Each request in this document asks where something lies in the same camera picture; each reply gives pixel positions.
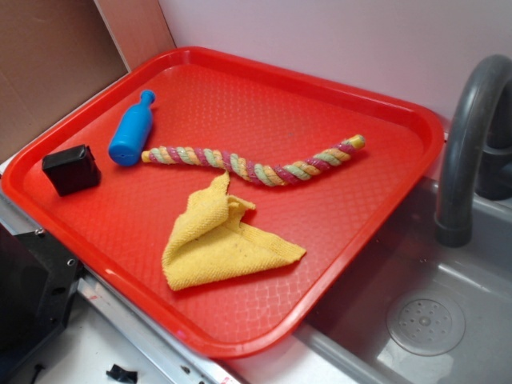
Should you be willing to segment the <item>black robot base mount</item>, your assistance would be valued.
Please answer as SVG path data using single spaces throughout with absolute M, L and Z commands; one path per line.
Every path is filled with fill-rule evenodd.
M 1 382 L 67 327 L 81 262 L 43 230 L 1 228 Z

